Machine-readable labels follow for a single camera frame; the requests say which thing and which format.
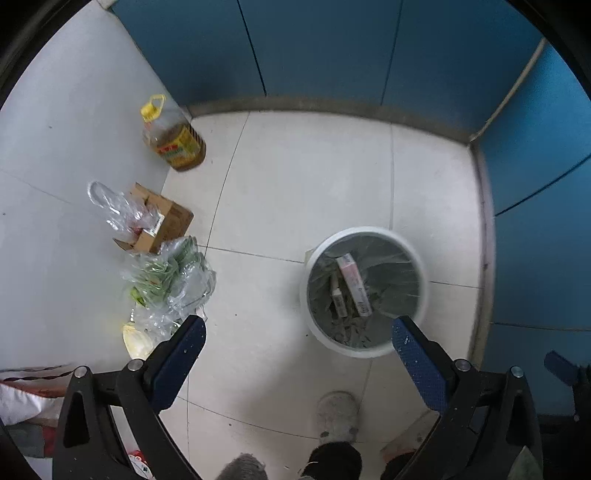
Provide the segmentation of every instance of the cooking oil bottle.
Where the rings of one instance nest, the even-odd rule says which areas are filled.
[[[196,167],[205,159],[205,142],[182,110],[166,95],[152,95],[141,109],[144,141],[177,171]]]

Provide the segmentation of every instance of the screw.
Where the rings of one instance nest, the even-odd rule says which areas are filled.
[[[76,378],[82,378],[86,375],[87,371],[88,369],[86,367],[78,367],[76,370],[74,370],[74,376]]]
[[[134,358],[127,364],[127,368],[132,372],[137,372],[140,368],[142,368],[143,364],[144,361],[141,358]]]
[[[511,367],[511,375],[513,375],[515,378],[521,378],[523,377],[523,370],[518,366]]]
[[[456,360],[454,364],[460,372],[467,372],[472,368],[470,362],[468,360],[464,360],[463,358]]]

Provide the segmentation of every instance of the oil bottle label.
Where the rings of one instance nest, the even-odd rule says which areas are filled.
[[[172,168],[183,168],[195,160],[202,145],[199,136],[193,136],[190,127],[184,126],[174,140],[156,148],[156,152],[164,158]]]

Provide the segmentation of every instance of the white tile floor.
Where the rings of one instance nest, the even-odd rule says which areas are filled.
[[[242,452],[293,480],[315,447],[317,400],[361,401],[363,479],[380,448],[425,409],[402,363],[325,348],[300,316],[304,252],[351,226],[393,228],[424,260],[424,333],[465,357],[480,276],[478,187],[467,148],[382,122],[318,113],[225,113],[193,126],[206,161],[170,171],[163,194],[190,208],[189,234],[218,273],[207,343],[162,418],[204,480]]]

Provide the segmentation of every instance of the black pants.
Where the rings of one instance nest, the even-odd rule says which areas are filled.
[[[413,456],[407,453],[386,465],[381,480],[394,480]],[[302,476],[314,480],[359,480],[361,455],[346,442],[325,443],[314,450]]]

